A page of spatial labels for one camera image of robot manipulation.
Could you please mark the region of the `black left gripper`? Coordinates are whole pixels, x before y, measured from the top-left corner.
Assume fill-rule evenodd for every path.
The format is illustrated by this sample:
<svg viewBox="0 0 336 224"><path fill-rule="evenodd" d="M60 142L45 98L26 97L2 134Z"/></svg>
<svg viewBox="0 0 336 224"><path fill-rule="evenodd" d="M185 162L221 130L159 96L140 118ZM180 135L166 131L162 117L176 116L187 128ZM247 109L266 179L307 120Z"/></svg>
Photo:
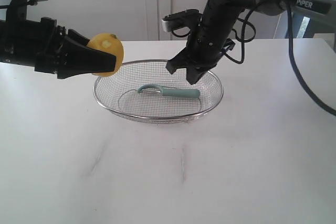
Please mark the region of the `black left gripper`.
<svg viewBox="0 0 336 224"><path fill-rule="evenodd" d="M1 63L33 67L36 72L57 73L58 79L113 72L116 56L87 47L89 41L73 29L69 29L66 36L66 28L47 17L40 22L2 20Z"/></svg>

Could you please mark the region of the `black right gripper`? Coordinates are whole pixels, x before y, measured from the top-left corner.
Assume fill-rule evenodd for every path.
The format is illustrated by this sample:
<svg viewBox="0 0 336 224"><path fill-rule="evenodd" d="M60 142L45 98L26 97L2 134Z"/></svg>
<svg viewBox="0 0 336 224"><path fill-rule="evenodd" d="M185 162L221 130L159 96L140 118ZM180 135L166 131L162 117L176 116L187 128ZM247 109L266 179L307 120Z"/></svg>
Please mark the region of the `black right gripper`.
<svg viewBox="0 0 336 224"><path fill-rule="evenodd" d="M186 80L189 84L196 84L204 74L217 66L221 59L220 51L242 10L239 6L217 5L208 1L200 24L187 41L187 50L181 50L167 61L167 71L174 74L178 69L186 69Z"/></svg>

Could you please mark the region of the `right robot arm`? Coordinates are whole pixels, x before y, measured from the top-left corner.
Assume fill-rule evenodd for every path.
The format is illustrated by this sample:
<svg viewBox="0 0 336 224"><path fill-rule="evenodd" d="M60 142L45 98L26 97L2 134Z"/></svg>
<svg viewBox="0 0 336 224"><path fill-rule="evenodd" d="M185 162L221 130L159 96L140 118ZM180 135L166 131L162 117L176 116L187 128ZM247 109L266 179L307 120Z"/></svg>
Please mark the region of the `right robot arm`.
<svg viewBox="0 0 336 224"><path fill-rule="evenodd" d="M166 32L187 27L185 48L166 64L173 74L186 69L189 84L196 84L209 70L216 67L224 55L224 44L244 10L277 16L285 10L335 26L335 0L207 0L203 12L187 9L162 19Z"/></svg>

